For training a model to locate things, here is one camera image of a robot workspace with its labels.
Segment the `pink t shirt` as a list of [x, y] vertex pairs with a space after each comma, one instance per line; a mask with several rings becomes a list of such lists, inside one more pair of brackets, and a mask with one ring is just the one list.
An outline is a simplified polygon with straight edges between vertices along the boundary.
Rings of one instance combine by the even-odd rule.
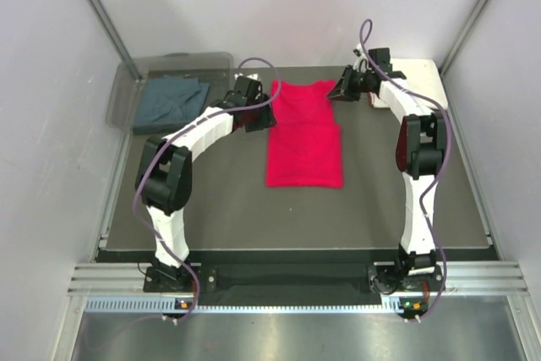
[[308, 85], [274, 81], [265, 185], [340, 189], [344, 183], [342, 131], [327, 95], [334, 80]]

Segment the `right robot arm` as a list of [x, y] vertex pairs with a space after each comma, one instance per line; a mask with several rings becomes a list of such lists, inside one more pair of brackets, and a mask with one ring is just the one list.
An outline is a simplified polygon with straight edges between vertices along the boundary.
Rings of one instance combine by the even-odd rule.
[[400, 124], [395, 161], [405, 184], [405, 226], [398, 246], [393, 276], [407, 290], [436, 272], [432, 221], [434, 195], [448, 150], [445, 114], [424, 96], [409, 89], [407, 76], [395, 70], [388, 48], [367, 53], [357, 46], [357, 60], [344, 68], [327, 97], [332, 101], [359, 101], [361, 95], [379, 98]]

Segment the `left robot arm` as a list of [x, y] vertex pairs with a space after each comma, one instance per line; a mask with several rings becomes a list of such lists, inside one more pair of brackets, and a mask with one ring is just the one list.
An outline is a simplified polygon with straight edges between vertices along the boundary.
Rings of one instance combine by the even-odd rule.
[[254, 132], [275, 125], [271, 99], [264, 93], [259, 76], [238, 74], [233, 89], [192, 122], [175, 133], [146, 141], [135, 198], [148, 211], [150, 221], [146, 225], [156, 240], [150, 277], [158, 276], [177, 291], [191, 282], [184, 209], [192, 194], [194, 161], [238, 129]]

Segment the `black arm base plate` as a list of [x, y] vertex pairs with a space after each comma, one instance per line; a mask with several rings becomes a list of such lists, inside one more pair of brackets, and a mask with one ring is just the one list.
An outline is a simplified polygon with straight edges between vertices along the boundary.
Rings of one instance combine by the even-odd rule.
[[237, 287], [340, 287], [355, 293], [436, 292], [437, 254], [399, 249], [195, 250], [186, 264], [203, 294]]

